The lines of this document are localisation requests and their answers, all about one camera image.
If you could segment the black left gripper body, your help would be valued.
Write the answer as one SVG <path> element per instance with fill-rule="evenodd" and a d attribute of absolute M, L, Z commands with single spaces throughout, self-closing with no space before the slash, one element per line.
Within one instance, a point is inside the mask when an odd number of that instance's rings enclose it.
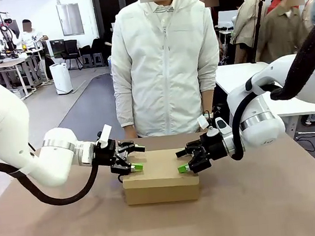
<path fill-rule="evenodd" d="M 108 140 L 105 148 L 101 147 L 101 143 L 98 142 L 94 148 L 95 164 L 98 166 L 112 166 L 116 160 L 116 141 Z"/>

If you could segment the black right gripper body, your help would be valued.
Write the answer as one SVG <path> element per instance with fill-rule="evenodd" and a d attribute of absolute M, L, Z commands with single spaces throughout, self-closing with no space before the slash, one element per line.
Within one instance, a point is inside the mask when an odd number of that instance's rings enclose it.
<path fill-rule="evenodd" d="M 210 137 L 204 133 L 201 135 L 200 140 L 203 148 L 208 153 L 209 159 L 219 160 L 227 156 L 222 134 L 218 133 Z"/>

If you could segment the person's right hand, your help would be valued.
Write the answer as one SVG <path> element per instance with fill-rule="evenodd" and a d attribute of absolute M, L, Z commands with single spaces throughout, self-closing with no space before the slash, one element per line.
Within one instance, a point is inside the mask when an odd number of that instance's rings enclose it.
<path fill-rule="evenodd" d="M 127 139 L 137 138 L 137 132 L 134 125 L 123 127 Z"/>

